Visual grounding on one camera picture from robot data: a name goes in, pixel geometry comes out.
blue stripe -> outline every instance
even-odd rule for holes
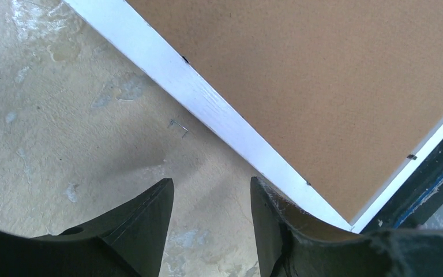
[[[439,176],[439,178],[437,178],[437,180],[432,184],[432,186],[426,189],[425,192],[423,192],[422,195],[420,195],[420,197],[417,200],[415,200],[415,202],[406,210],[406,212],[404,212],[399,217],[398,221],[395,223],[395,225],[393,225],[393,228],[398,228],[413,213],[414,209],[420,205],[422,200],[425,199],[427,196],[429,196],[434,191],[434,189],[439,186],[442,179],[443,179],[443,173],[441,176]]]

cork surface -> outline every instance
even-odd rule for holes
[[[128,2],[347,220],[443,117],[443,1]]]

white wooden frame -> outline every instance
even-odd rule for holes
[[[443,139],[442,123],[350,225],[126,1],[65,2],[294,203],[342,229],[359,233]]]

scuff mark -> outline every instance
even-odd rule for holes
[[[77,188],[79,187],[78,184],[74,184],[69,182],[69,186],[65,190],[65,195],[67,195],[67,198],[72,203],[77,203]]]

floor stain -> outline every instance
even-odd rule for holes
[[[92,102],[91,108],[106,107],[113,98],[117,101],[135,101],[143,95],[146,89],[155,85],[155,82],[146,74],[122,73],[103,85],[99,96]]]
[[[100,46],[97,46],[96,48],[94,48],[92,50],[92,55],[93,56],[101,55],[101,54],[105,53],[106,51],[108,51],[109,48],[110,48],[109,42],[104,42],[103,44],[101,44]]]
[[[256,261],[256,264],[253,267],[249,268],[249,270],[247,270],[245,272],[245,275],[243,277],[253,277],[253,276],[255,276],[257,274],[257,271],[259,270],[259,266],[257,266],[258,263],[259,262]]]
[[[207,243],[208,231],[192,229],[184,233],[172,233],[166,243],[164,263],[169,277],[186,276],[186,257]]]
[[[77,187],[79,187],[78,184],[69,183],[69,186],[65,190],[65,195],[67,195],[67,198],[72,203],[77,203]]]
[[[18,154],[18,156],[23,159],[24,162],[24,174],[28,180],[28,192],[31,194],[31,174],[32,174],[32,170],[31,170],[31,166],[29,166],[29,162],[28,162],[28,156],[26,155],[26,152],[24,151],[23,148],[19,148],[18,151],[16,152]]]
[[[17,72],[16,77],[14,78],[16,84],[21,84],[24,81],[26,75],[28,74],[28,71],[29,66],[25,66]]]
[[[6,117],[4,118],[4,120],[6,121],[7,124],[10,124],[11,122],[13,122],[16,118],[18,117],[18,114],[14,111],[6,114]]]
[[[54,62],[73,61],[81,52],[76,42],[55,42],[47,46],[47,52]]]
[[[228,277],[239,277],[241,271],[242,271],[242,265],[238,264],[227,272],[230,274]]]
[[[56,41],[76,33],[83,21],[60,0],[12,0],[11,19],[20,41]]]

